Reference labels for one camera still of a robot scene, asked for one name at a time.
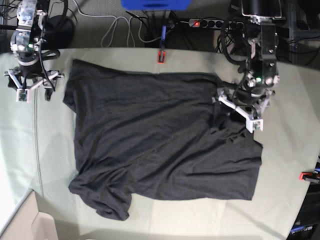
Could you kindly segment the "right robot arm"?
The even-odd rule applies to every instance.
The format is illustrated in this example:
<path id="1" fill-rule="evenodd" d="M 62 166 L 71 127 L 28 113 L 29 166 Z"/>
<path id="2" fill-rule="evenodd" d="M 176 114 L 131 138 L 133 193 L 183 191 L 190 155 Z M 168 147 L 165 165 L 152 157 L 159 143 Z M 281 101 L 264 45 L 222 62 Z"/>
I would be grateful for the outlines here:
<path id="1" fill-rule="evenodd" d="M 18 66 L 6 70 L 8 87 L 16 92 L 17 102 L 30 102 L 33 91 L 43 86 L 44 99 L 50 101 L 56 91 L 57 80 L 64 77 L 58 70 L 46 70 L 45 61 L 58 59 L 58 49 L 44 50 L 48 35 L 62 27 L 66 13 L 62 14 L 56 28 L 48 26 L 49 0 L 23 0 L 17 7 L 17 26 L 10 39 L 10 50 Z"/>

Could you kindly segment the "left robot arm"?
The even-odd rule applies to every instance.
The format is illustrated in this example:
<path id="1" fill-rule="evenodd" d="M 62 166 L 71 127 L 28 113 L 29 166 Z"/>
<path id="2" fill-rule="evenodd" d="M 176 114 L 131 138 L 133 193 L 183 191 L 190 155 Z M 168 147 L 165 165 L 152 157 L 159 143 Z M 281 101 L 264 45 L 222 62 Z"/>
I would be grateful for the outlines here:
<path id="1" fill-rule="evenodd" d="M 245 127 L 253 133 L 264 128 L 263 113 L 280 82 L 276 50 L 279 38 L 274 20 L 282 18 L 279 0 L 239 0 L 220 29 L 222 53 L 226 60 L 238 66 L 243 75 L 239 82 L 222 81 L 216 100 L 245 119 Z M 242 18 L 242 40 L 247 49 L 244 60 L 233 59 L 226 45 L 226 34 L 234 19 Z"/>

